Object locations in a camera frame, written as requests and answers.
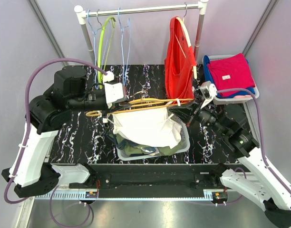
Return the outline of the olive printed tank top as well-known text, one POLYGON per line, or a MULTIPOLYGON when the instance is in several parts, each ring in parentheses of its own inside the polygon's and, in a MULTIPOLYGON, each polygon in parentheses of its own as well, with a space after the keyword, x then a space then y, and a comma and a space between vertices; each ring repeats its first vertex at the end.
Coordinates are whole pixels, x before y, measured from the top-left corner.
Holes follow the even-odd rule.
POLYGON ((129 157, 150 155, 150 156, 170 156, 182 149, 184 142, 180 141, 174 148, 166 147, 154 147, 148 145, 137 144, 133 141, 123 138, 119 134, 109 133, 107 138, 110 139, 113 144, 124 152, 129 157))

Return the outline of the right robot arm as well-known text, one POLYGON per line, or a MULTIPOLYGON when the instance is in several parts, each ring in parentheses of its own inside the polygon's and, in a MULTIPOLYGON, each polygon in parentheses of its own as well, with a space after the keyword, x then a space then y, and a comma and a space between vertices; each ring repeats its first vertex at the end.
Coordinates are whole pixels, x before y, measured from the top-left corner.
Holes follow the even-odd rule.
POLYGON ((198 122, 218 132, 228 153, 260 182, 257 185, 240 177, 233 169, 220 163, 209 176, 210 185, 235 190, 261 208, 275 226, 291 227, 291 184, 262 154, 261 144, 244 129, 247 118, 242 107, 228 104, 217 113, 207 107, 201 108, 202 103, 195 99, 181 106, 171 107, 169 111, 187 126, 198 122))

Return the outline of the pink tank top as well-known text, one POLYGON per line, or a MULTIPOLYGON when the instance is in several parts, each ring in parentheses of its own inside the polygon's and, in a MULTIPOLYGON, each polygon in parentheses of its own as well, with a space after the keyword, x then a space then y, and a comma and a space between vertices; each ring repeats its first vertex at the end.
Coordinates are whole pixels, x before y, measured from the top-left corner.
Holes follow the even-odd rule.
POLYGON ((166 107, 112 114, 113 134, 137 144, 174 148, 181 141, 180 123, 166 107))

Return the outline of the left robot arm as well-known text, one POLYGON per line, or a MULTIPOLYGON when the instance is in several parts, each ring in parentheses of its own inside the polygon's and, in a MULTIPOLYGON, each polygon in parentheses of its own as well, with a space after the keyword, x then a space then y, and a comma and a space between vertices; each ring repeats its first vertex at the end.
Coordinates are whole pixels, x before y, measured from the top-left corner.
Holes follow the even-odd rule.
POLYGON ((116 81, 112 72, 104 74, 99 89, 87 87, 86 83, 87 71, 83 67, 66 66, 55 73, 50 88, 29 103, 17 158, 12 167, 1 173, 6 181, 15 184, 19 198, 44 195, 58 185, 96 185, 97 174, 85 163, 59 166, 45 162, 56 135, 71 120, 73 111, 99 111, 106 116, 127 98, 125 86, 116 81))

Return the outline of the yellow hanger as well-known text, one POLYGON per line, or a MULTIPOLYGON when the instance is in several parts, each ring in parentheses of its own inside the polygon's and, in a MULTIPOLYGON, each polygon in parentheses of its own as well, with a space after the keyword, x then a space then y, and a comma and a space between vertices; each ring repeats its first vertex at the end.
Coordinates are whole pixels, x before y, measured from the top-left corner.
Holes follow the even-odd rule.
POLYGON ((145 111, 162 107, 173 107, 193 101, 193 98, 158 99, 145 98, 144 96, 135 99, 137 94, 147 94, 147 91, 139 91, 132 96, 124 95, 120 97, 120 92, 108 92, 106 95, 107 109, 95 110, 86 113, 87 117, 108 116, 110 114, 127 113, 134 111, 145 111))

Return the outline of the lime green hanger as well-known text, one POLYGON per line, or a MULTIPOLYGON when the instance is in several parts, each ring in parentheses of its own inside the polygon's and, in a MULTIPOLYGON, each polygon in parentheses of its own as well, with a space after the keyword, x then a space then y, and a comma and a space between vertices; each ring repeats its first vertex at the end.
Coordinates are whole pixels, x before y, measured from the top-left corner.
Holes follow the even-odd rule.
POLYGON ((99 44, 98 44, 97 66, 103 70, 106 67, 107 58, 108 58, 108 54, 109 54, 109 50, 111 46, 111 41, 112 41, 114 31, 115 31, 115 23, 116 23, 115 17, 109 16, 105 20, 104 24, 101 26, 101 32, 100 32, 99 44), (105 32, 109 23, 111 24, 111 27, 112 27, 111 35, 110 35, 110 38, 105 42, 105 47, 103 49, 105 32))

